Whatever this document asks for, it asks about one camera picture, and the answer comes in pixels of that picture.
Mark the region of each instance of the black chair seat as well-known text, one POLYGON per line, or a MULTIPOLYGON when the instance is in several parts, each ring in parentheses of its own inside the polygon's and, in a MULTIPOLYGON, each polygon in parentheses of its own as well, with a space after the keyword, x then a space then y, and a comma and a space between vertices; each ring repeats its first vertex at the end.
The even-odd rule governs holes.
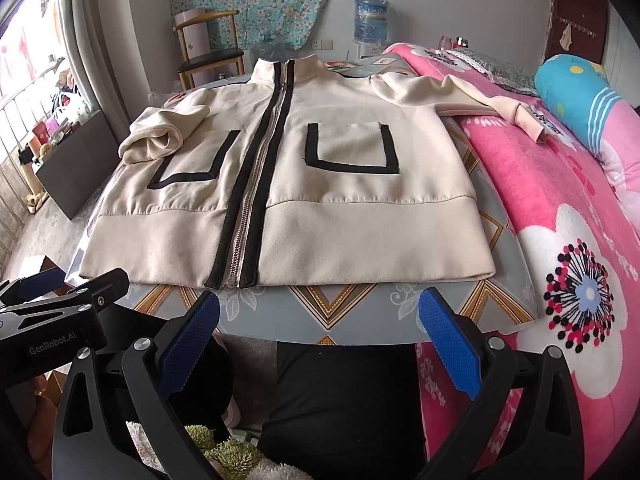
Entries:
POLYGON ((222 48, 221 50, 215 50, 213 52, 209 52, 208 54, 202 54, 202 56, 197 56, 193 59, 185 61, 180 65, 178 73, 187 72, 189 70, 193 70, 194 68, 199 68, 211 63, 224 61, 225 59, 233 59, 235 57, 242 56, 244 56, 244 50, 241 50, 239 48, 222 48))

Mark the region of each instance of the metal bolt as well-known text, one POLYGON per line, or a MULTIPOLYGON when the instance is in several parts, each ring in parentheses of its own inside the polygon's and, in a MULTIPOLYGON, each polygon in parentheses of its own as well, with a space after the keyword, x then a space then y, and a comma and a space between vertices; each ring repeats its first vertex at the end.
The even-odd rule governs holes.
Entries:
POLYGON ((133 343, 133 348, 136 350, 146 350, 151 346, 151 339, 148 337, 141 337, 135 343, 133 343))
POLYGON ((553 359, 559 359, 562 357, 562 350, 559 349, 557 346, 550 346, 548 348, 548 352, 553 359))
POLYGON ((504 348, 504 341, 496 336, 490 337, 488 343, 494 350, 502 350, 504 348))
POLYGON ((84 348, 78 350, 78 359, 86 359, 87 357, 89 357, 90 353, 91 350, 89 350, 89 347, 85 346, 84 348))

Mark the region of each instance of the pink blanket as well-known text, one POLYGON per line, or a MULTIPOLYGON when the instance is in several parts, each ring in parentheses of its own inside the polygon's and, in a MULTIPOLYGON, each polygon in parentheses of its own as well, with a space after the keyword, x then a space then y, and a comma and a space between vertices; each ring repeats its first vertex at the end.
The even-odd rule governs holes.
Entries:
MULTIPOLYGON (((453 74, 488 96, 536 109, 552 133, 534 143, 494 117, 457 119, 494 181, 529 266, 541 319, 504 336, 512 348, 555 344, 572 371, 584 431, 585 478, 616 445, 640 399, 640 243, 600 165, 542 101, 507 92, 461 60, 399 43, 387 49, 419 75, 453 74)), ((468 405, 433 345, 417 345, 427 452, 433 456, 468 405)), ((479 466, 498 455, 520 398, 512 391, 479 466)))

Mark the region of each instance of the gray curtain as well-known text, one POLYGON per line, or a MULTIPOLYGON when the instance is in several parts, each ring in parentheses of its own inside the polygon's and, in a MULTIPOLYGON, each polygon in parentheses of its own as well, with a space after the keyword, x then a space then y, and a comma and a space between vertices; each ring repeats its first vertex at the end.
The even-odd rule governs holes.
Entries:
POLYGON ((129 135, 130 117, 111 67, 97 0, 58 0, 60 25, 78 89, 94 110, 101 109, 113 135, 129 135))

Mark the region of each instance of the wooden chair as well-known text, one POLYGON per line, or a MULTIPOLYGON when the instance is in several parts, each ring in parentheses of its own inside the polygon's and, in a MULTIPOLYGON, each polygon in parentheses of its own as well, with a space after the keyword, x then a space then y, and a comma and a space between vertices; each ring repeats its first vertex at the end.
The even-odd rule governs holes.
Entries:
POLYGON ((180 82, 182 83, 182 88, 188 90, 189 88, 195 88, 195 84, 193 82, 193 74, 196 72, 200 72, 201 70, 209 70, 210 68, 215 68, 217 66, 223 66, 235 63, 236 68, 238 69, 238 75, 244 74, 244 64, 242 63, 242 56, 244 56, 244 51, 238 48, 238 35, 236 33, 236 22, 234 20, 234 16, 239 14, 239 10, 219 10, 217 12, 205 12, 204 14, 200 14, 195 18, 191 18, 186 22, 181 23, 180 25, 176 25, 174 27, 174 32, 178 33, 178 38, 180 39, 180 47, 182 49, 182 58, 184 59, 184 63, 180 65, 178 69, 178 75, 180 76, 180 82), (209 52, 208 54, 203 54, 202 56, 196 56, 192 59, 189 59, 189 55, 187 53, 187 44, 184 41, 184 31, 185 27, 189 27, 189 25, 196 25, 197 23, 206 23, 212 20, 217 20, 219 18, 225 18, 226 16, 231 17, 231 35, 234 39, 233 48, 221 48, 218 50, 214 50, 213 52, 209 52))

